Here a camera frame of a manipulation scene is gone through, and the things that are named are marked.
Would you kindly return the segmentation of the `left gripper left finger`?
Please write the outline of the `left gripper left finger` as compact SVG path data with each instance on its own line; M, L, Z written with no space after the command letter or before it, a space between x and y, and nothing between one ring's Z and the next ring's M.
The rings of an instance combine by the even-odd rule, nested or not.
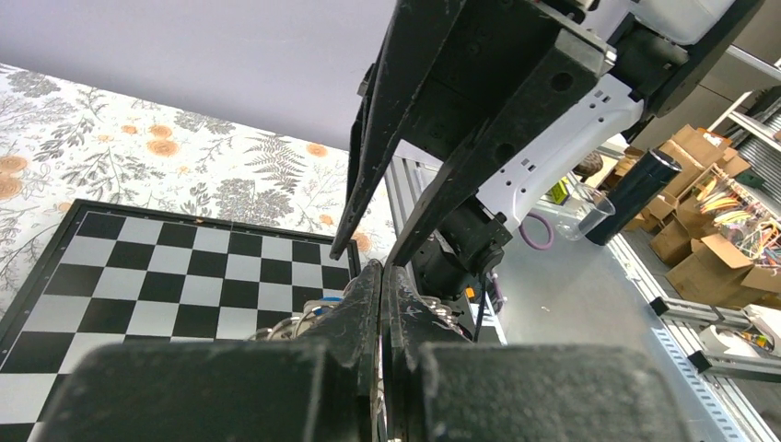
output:
M133 342L89 353L40 441L374 441L379 295L369 262L289 341Z

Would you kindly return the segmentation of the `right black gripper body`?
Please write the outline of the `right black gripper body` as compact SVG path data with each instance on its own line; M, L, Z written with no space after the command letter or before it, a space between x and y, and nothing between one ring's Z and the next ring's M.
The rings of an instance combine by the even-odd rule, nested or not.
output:
M544 1L463 1L402 126L400 142L438 160L501 107L522 77L555 45L611 50L581 15Z

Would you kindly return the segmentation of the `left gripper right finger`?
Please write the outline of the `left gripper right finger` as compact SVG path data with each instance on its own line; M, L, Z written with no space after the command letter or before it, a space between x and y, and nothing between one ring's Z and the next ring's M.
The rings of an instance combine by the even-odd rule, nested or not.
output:
M381 289L390 433L403 441L686 441L673 392L638 352L472 343L389 267Z

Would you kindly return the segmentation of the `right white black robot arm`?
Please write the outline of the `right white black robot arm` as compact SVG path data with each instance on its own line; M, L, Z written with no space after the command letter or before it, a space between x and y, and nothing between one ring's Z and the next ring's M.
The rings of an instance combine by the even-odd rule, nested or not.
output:
M389 263L457 297L534 204L616 134L679 106L759 1L400 1L360 88L340 257L400 142L440 163Z

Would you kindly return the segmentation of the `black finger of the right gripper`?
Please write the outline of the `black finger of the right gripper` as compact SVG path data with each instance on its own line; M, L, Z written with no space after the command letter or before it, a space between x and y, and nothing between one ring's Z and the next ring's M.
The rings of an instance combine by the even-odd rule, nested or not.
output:
M402 126L465 3L398 1L350 138L347 195L330 256L343 255L402 138Z
M562 115L597 85L611 51L555 45L522 77L501 107L484 119L451 153L423 191L388 261L404 266L443 220L474 196L500 169L512 186L518 171L507 168Z

